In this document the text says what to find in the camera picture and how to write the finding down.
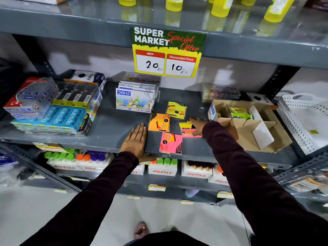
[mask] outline hand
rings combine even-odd
[[[124,140],[120,152],[133,153],[139,160],[139,163],[145,161],[154,161],[157,156],[145,155],[145,143],[147,139],[147,128],[143,123],[133,129]]]
[[[196,128],[196,131],[193,132],[193,136],[201,135],[203,136],[203,128],[205,124],[209,123],[207,120],[203,120],[200,118],[189,118],[190,121],[193,123],[193,125]]]

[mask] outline white plastic basket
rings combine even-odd
[[[279,105],[278,114],[306,155],[328,145],[327,99],[309,93],[275,99]]]

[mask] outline floor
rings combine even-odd
[[[22,243],[74,195],[56,193],[47,188],[0,186],[1,245]],[[236,206],[182,205],[177,200],[135,200],[121,194],[115,196],[91,245],[122,246],[132,240],[134,228],[140,221],[145,221],[151,232],[164,231],[174,225],[209,245],[249,246],[247,235],[251,229]]]

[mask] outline sleeve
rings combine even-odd
[[[300,235],[301,224],[306,225],[306,233],[310,231],[311,236],[327,231],[328,222],[306,211],[244,151],[226,128],[218,122],[210,122],[202,132],[227,177],[238,209],[248,220],[257,239],[266,238],[268,241],[269,231]],[[281,240],[278,236],[271,239]]]
[[[138,163],[132,153],[119,153],[95,180],[21,246],[90,245],[114,195]]]

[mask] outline bare foot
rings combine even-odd
[[[137,227],[134,230],[133,239],[142,239],[144,236],[149,234],[148,227],[144,222],[137,224]]]

